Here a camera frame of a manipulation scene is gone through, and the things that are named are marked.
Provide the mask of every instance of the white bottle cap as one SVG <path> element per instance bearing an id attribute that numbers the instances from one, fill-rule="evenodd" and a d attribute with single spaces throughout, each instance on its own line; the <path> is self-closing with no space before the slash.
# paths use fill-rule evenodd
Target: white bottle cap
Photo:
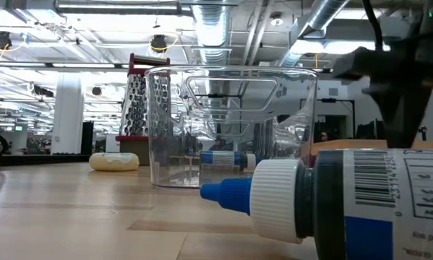
<path id="1" fill-rule="evenodd" d="M 257 156 L 254 154 L 246 154 L 246 172 L 253 173 L 257 167 Z"/>
<path id="2" fill-rule="evenodd" d="M 263 160 L 254 171 L 250 216 L 262 237 L 301 243 L 296 237 L 295 181 L 300 160 Z"/>

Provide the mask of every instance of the blue bottle cap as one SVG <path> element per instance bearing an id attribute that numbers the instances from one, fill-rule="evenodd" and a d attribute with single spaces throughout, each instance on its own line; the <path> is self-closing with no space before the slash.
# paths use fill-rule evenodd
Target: blue bottle cap
<path id="1" fill-rule="evenodd" d="M 219 203 L 224 209 L 245 212 L 250 215 L 251 178 L 225 179 L 221 183 L 204 184 L 200 196 Z"/>

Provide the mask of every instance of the column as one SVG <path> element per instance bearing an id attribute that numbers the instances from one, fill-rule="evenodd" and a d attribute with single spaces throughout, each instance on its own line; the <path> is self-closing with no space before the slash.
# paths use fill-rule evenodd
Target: column
<path id="1" fill-rule="evenodd" d="M 79 73 L 59 72 L 51 154 L 80 153 L 85 107 Z"/>
<path id="2" fill-rule="evenodd" d="M 14 131 L 10 135 L 12 142 L 11 155 L 22 155 L 22 148 L 27 148 L 28 124 L 16 123 Z"/>

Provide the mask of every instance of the desk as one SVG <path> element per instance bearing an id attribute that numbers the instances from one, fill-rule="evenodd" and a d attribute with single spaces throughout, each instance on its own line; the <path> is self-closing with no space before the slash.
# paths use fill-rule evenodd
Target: desk
<path id="1" fill-rule="evenodd" d="M 307 155 L 307 145 L 301 148 L 301 156 Z M 366 140 L 366 139 L 342 139 L 333 140 L 327 142 L 318 142 L 312 144 L 311 155 L 317 155 L 320 150 L 328 149 L 358 149 L 358 148 L 375 148 L 375 149 L 387 149 L 386 140 Z M 433 149 L 432 141 L 419 141 L 416 140 L 413 143 L 414 149 Z"/>
<path id="2" fill-rule="evenodd" d="M 148 167 L 91 172 L 87 163 L 0 168 L 0 259 L 317 259 L 260 238 L 247 215 L 199 191 L 157 188 Z"/>

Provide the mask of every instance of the ceiling light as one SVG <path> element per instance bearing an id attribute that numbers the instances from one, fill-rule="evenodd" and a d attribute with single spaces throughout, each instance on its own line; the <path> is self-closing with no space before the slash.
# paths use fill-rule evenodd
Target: ceiling light
<path id="1" fill-rule="evenodd" d="M 38 63 L 38 62 L 5 62 L 0 61 L 0 66 L 6 66 L 6 67 L 37 67 L 37 66 L 45 66 L 44 63 Z"/>
<path id="2" fill-rule="evenodd" d="M 34 121 L 35 119 L 33 118 L 24 118 L 24 117 L 19 117 L 19 120 L 23 120 L 23 121 Z"/>
<path id="3" fill-rule="evenodd" d="M 279 26 L 283 24 L 283 20 L 282 20 L 282 13 L 281 12 L 273 12 L 270 16 L 271 20 L 271 25 L 272 26 Z"/>
<path id="4" fill-rule="evenodd" d="M 93 87 L 93 95 L 94 96 L 100 96 L 102 95 L 102 89 L 100 87 Z"/>
<path id="5" fill-rule="evenodd" d="M 281 18 L 275 18 L 271 21 L 272 26 L 279 26 L 283 24 L 283 20 Z"/>
<path id="6" fill-rule="evenodd" d="M 50 129 L 35 129 L 35 128 L 31 128 L 29 130 L 31 130 L 31 131 L 50 131 Z"/>
<path id="7" fill-rule="evenodd" d="M 56 68 L 115 68 L 113 64 L 53 64 Z"/>
<path id="8" fill-rule="evenodd" d="M 4 108 L 4 109 L 12 109 L 12 110 L 18 110 L 19 106 L 15 105 L 14 103 L 9 103 L 9 102 L 1 102 L 0 101 L 0 108 Z"/>
<path id="9" fill-rule="evenodd" d="M 290 52 L 298 54 L 322 53 L 324 52 L 324 46 L 320 42 L 298 40 L 291 46 Z"/>
<path id="10" fill-rule="evenodd" d="M 58 8 L 88 8 L 88 9 L 164 9 L 169 10 L 173 7 L 159 5 L 144 5 L 144 4 L 60 4 Z M 183 11 L 190 11 L 190 7 L 182 7 Z"/>
<path id="11" fill-rule="evenodd" d="M 359 47 L 365 47 L 369 50 L 375 50 L 373 41 L 331 41 L 325 45 L 324 52 L 329 54 L 346 54 L 355 51 Z M 384 44 L 383 50 L 389 51 L 391 48 Z"/>
<path id="12" fill-rule="evenodd" d="M 129 64 L 122 64 L 121 67 L 124 69 L 129 69 Z M 135 64 L 134 67 L 135 67 L 135 69 L 149 69 L 149 68 L 152 68 L 153 66 L 143 65 L 143 64 Z"/>
<path id="13" fill-rule="evenodd" d="M 0 123 L 0 126 L 14 126 L 14 123 Z"/>

